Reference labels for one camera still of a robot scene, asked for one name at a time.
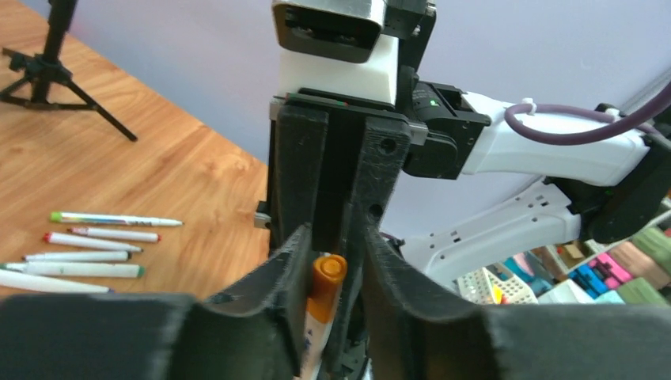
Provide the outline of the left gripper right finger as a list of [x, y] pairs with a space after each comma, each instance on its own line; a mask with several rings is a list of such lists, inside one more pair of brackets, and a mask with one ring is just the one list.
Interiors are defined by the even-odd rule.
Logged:
[[667, 379], [670, 309], [477, 305], [365, 235], [362, 298], [375, 379]]

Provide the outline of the orange capped pen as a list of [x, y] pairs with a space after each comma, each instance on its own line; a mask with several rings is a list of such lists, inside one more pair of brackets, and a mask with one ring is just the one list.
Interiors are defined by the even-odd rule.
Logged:
[[294, 379], [318, 378], [346, 275], [347, 261], [340, 255], [327, 253], [314, 260], [312, 288], [306, 305], [301, 373]]

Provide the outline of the black capped pen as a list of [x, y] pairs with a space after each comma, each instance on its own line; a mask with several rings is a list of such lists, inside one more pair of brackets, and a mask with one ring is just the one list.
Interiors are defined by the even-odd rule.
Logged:
[[130, 260], [132, 256], [132, 253], [126, 251], [81, 251], [35, 253], [25, 255], [22, 259], [28, 262], [123, 262]]

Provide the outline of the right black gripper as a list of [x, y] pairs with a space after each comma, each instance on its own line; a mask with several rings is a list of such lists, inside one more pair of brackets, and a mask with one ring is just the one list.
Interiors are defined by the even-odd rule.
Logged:
[[314, 251], [347, 259], [335, 319], [340, 366], [351, 310], [361, 289], [367, 229], [380, 225], [415, 136], [415, 121], [380, 101], [301, 88], [271, 102], [267, 198], [271, 247], [308, 225]]

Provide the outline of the white pen body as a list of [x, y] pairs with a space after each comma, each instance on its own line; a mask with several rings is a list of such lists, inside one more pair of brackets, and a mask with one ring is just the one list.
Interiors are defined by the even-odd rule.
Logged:
[[43, 293], [112, 293], [109, 287], [1, 270], [1, 285]]

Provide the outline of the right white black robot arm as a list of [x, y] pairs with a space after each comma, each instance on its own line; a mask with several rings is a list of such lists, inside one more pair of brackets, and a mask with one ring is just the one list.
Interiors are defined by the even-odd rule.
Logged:
[[267, 199], [258, 212], [267, 216], [272, 248], [307, 223], [314, 250], [348, 261], [325, 370], [334, 371], [358, 339], [352, 314], [365, 239], [380, 239], [400, 173], [538, 177], [406, 255], [441, 285], [495, 262], [497, 252], [627, 238], [670, 186], [669, 140], [649, 124], [669, 106], [669, 89], [629, 116], [613, 108], [510, 104], [419, 79], [437, 19], [432, 1], [274, 1], [271, 12], [282, 56]]

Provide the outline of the green capped white pen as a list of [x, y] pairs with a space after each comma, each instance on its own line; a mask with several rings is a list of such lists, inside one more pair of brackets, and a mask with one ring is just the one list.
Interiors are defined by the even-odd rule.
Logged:
[[182, 226], [184, 223], [172, 218], [156, 218], [133, 215], [106, 215], [65, 211], [50, 213], [51, 222], [98, 224], [114, 226]]

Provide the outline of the red capped short pen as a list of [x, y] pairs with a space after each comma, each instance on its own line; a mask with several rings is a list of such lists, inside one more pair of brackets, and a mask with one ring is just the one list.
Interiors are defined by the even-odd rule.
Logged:
[[48, 232], [43, 235], [43, 240], [50, 244], [68, 245], [80, 248], [100, 249], [109, 251], [124, 251], [131, 253], [140, 253], [144, 249], [136, 245], [117, 241], [107, 241], [90, 237], [82, 237], [71, 234]]

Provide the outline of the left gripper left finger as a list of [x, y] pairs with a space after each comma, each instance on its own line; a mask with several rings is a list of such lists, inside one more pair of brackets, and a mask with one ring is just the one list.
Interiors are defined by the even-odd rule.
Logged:
[[24, 294], [1, 303], [4, 379], [290, 379], [301, 367], [312, 231], [200, 302], [188, 294]]

